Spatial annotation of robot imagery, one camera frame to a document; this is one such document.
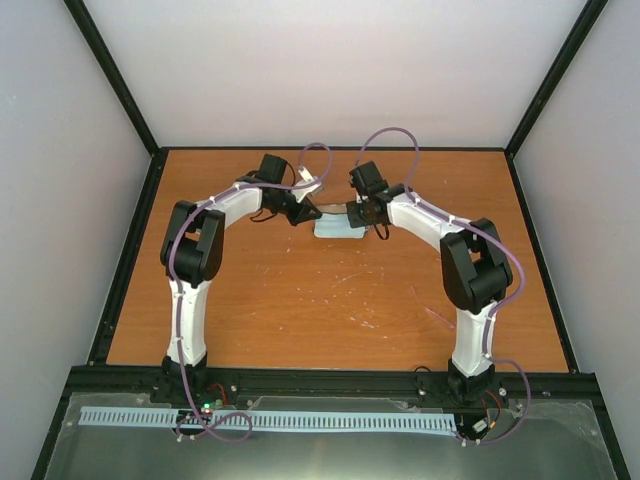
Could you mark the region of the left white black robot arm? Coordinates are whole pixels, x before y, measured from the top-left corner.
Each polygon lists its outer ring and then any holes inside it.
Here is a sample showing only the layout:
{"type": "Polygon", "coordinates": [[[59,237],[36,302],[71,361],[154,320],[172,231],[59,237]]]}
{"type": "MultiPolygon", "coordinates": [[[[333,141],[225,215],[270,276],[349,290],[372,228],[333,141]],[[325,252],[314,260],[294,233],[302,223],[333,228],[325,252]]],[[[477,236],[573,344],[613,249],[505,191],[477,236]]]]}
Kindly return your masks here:
{"type": "Polygon", "coordinates": [[[201,400],[208,390],[204,374],[204,337],[208,292],[223,260],[225,231],[238,220],[268,210],[296,226],[322,213],[310,197],[322,188],[316,176],[300,165],[294,183],[284,185],[290,163],[266,154],[258,169],[235,180],[205,200],[181,200],[172,210],[160,251],[171,291],[171,337],[162,368],[174,377],[172,388],[186,402],[201,400]]]}

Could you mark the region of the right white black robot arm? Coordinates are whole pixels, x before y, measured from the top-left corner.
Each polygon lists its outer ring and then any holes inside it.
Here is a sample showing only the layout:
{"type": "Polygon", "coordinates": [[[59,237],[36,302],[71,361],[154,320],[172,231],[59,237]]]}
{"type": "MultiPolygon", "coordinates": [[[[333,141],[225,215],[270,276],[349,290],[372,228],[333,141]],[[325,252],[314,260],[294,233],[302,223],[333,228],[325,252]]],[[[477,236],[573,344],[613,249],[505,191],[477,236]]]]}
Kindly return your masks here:
{"type": "Polygon", "coordinates": [[[513,282],[495,225],[486,218],[454,216],[402,184],[389,185],[373,162],[352,169],[349,183],[357,193],[357,199],[346,204],[352,227],[371,227],[386,240],[394,226],[439,253],[444,291],[456,309],[448,390],[457,403],[475,400],[493,380],[497,306],[513,282]]]}

